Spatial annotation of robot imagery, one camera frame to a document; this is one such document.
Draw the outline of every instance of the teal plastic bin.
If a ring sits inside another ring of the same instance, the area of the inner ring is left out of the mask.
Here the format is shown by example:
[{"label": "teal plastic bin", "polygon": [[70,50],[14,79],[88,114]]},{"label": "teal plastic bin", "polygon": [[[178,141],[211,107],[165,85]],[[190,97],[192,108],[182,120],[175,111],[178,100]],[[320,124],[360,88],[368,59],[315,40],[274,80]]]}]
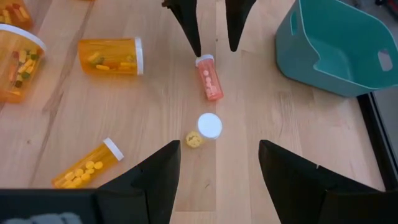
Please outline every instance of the teal plastic bin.
[{"label": "teal plastic bin", "polygon": [[337,0],[296,0],[278,28],[276,52],[285,76],[342,96],[398,84],[389,29]]}]

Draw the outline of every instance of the wooden tabletop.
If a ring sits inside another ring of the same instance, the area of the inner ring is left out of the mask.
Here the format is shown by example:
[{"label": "wooden tabletop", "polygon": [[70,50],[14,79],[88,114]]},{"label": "wooden tabletop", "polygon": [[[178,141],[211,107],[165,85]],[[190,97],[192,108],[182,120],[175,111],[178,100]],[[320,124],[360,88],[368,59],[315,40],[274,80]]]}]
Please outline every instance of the wooden tabletop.
[{"label": "wooden tabletop", "polygon": [[[0,107],[0,187],[52,187],[110,137],[125,159],[91,184],[100,186],[212,112],[223,133],[199,149],[182,144],[172,223],[279,223],[259,167],[260,139],[384,190],[356,99],[289,80],[275,64],[275,32],[292,3],[257,0],[234,53],[225,2],[198,1],[202,52],[215,56],[224,91],[210,103],[188,40],[161,2],[27,0],[32,32],[48,52],[25,102]],[[83,73],[80,39],[135,36],[144,45],[143,77]]]}]

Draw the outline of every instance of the tipped over pill bottle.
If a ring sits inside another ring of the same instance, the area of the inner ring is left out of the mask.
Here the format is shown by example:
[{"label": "tipped over pill bottle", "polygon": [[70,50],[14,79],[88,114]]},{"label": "tipped over pill bottle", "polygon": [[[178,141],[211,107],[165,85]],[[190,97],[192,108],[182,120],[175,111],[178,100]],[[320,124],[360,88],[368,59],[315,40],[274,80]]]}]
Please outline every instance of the tipped over pill bottle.
[{"label": "tipped over pill bottle", "polygon": [[102,145],[54,178],[52,184],[56,189],[82,188],[123,157],[115,143],[107,138]]},{"label": "tipped over pill bottle", "polygon": [[33,26],[32,17],[24,0],[1,0],[0,23],[28,30]]},{"label": "tipped over pill bottle", "polygon": [[0,101],[20,103],[25,98],[45,51],[38,37],[0,24]]},{"label": "tipped over pill bottle", "polygon": [[144,56],[139,37],[80,40],[78,51],[81,67],[87,74],[144,74]]},{"label": "tipped over pill bottle", "polygon": [[217,139],[223,130],[223,123],[213,113],[202,114],[197,122],[197,130],[187,134],[185,142],[191,148],[197,148],[209,140]]},{"label": "tipped over pill bottle", "polygon": [[219,100],[224,97],[220,81],[218,80],[214,57],[212,55],[203,55],[200,58],[197,58],[195,65],[197,73],[200,76],[203,89],[205,90],[207,100]]}]

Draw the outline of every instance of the white bottle cap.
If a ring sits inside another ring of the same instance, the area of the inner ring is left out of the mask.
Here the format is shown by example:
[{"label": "white bottle cap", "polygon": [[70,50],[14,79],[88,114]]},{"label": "white bottle cap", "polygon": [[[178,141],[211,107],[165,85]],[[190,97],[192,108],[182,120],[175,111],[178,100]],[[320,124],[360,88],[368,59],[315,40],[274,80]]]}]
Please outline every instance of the white bottle cap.
[{"label": "white bottle cap", "polygon": [[202,114],[198,119],[199,133],[208,139],[217,139],[223,130],[223,123],[213,113]]}]

